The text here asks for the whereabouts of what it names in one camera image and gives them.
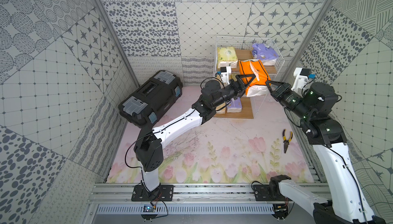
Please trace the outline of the orange tissue pack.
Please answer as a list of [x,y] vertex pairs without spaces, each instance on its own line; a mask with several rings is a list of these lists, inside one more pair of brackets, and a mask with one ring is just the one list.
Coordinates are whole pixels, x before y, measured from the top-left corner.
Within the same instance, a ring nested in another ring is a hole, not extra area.
[[266,81],[271,79],[262,61],[246,60],[239,62],[239,73],[248,76],[242,78],[245,84],[249,84],[245,91],[246,97],[260,97],[269,94]]

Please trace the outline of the yellow-green tissue pack top shelf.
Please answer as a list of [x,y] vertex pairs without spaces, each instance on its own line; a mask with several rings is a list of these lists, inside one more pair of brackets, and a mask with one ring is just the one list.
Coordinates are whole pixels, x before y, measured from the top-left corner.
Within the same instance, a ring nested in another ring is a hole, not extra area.
[[217,48],[217,68],[231,67],[235,69],[237,63],[238,57],[233,46]]

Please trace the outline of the purple dog tissue pack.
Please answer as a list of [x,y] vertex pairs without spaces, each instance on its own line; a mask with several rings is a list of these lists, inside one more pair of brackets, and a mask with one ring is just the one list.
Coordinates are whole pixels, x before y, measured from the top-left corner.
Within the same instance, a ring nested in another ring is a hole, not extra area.
[[264,66],[274,66],[279,60],[279,54],[273,47],[266,46],[264,43],[253,44],[251,54],[254,59],[261,61]]

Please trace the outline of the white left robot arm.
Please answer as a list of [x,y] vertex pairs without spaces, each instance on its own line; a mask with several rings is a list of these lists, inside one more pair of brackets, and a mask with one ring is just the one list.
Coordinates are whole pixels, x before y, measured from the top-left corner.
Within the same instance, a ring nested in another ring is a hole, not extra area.
[[256,76],[243,74],[235,78],[230,79],[227,86],[215,77],[208,78],[200,97],[188,111],[162,126],[140,131],[134,142],[134,152],[141,167],[141,185],[148,194],[159,191],[158,168],[164,160],[163,149],[185,132],[209,121],[220,105],[226,106],[232,99],[241,98]]

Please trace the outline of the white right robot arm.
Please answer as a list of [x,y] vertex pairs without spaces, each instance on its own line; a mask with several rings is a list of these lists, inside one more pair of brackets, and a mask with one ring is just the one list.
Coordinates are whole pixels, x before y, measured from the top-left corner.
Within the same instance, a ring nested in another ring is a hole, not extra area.
[[299,126],[321,162],[331,199],[314,195],[286,175],[271,178],[270,194],[294,201],[313,216],[317,224],[385,223],[367,203],[350,160],[344,130],[329,115],[340,100],[334,88],[315,82],[301,96],[288,83],[267,81],[266,84],[271,96],[285,110],[299,117]]

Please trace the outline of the purple tissue pack bottom shelf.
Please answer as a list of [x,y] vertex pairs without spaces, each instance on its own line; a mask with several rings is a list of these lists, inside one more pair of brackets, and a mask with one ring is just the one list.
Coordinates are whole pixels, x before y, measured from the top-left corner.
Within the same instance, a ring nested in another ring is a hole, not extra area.
[[228,113],[239,113],[242,111],[242,103],[241,103],[241,99],[237,98],[237,99],[231,99],[230,103],[228,104],[226,111]]

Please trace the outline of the yellow tissue pack bottom shelf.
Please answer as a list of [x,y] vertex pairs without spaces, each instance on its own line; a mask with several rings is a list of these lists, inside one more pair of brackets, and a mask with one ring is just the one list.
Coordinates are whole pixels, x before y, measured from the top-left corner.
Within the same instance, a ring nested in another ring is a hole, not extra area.
[[220,106],[217,107],[217,109],[216,109],[216,113],[217,113],[217,114],[225,114],[225,112],[226,112],[226,105],[225,105],[225,104],[220,105]]

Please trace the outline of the yellow black pliers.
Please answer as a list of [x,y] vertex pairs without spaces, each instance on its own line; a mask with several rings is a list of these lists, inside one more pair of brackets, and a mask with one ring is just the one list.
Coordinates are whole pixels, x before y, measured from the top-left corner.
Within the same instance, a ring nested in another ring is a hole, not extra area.
[[286,129],[284,129],[284,130],[282,131],[282,137],[283,137],[283,151],[284,151],[284,153],[287,153],[288,148],[289,148],[289,145],[290,145],[290,142],[291,142],[292,139],[293,139],[293,132],[290,131],[289,136],[286,136],[286,131],[287,131]]

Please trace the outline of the pink floral table mat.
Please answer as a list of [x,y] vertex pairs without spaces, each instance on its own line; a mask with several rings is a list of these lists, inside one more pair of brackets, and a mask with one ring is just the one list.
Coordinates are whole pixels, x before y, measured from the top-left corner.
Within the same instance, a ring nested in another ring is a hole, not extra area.
[[252,119],[212,118],[171,142],[163,151],[160,182],[267,183],[281,174],[314,182],[298,141],[283,148],[283,138],[294,132],[282,106],[271,97],[251,101]]

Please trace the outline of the black plastic toolbox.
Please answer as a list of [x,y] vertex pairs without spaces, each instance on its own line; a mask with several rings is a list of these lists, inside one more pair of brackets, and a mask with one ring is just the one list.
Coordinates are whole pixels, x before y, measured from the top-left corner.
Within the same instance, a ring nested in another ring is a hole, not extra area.
[[118,105],[119,113],[139,128],[153,127],[181,97],[181,79],[160,70]]

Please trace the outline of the small green circuit board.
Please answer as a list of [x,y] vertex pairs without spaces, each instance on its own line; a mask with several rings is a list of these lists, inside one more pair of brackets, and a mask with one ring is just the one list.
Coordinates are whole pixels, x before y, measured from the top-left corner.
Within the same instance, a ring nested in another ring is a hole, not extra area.
[[155,213],[156,207],[152,205],[144,205],[143,206],[143,213]]

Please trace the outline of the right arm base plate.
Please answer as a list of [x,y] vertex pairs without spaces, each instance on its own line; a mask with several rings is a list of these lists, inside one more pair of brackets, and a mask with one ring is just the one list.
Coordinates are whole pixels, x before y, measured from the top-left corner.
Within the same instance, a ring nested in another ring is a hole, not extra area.
[[256,201],[285,201],[285,198],[281,195],[273,196],[273,194],[269,192],[268,185],[256,184],[251,188]]

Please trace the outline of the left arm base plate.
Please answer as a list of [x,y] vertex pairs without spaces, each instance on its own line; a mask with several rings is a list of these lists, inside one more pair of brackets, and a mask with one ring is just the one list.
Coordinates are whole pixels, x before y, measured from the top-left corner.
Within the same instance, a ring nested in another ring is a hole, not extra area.
[[158,188],[148,191],[142,184],[134,187],[132,201],[172,201],[174,194],[174,185],[162,185]]

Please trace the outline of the aluminium mounting rail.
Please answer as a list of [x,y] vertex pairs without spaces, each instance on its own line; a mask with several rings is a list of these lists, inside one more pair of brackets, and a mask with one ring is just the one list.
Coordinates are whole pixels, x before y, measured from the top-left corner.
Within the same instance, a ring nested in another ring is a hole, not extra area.
[[[98,214],[127,214],[147,220],[179,214],[267,214],[284,218],[294,201],[256,201],[252,186],[240,184],[173,184],[172,201],[132,201],[134,187],[140,184],[96,184],[87,203],[85,220]],[[143,213],[144,205],[156,207],[155,213]]]

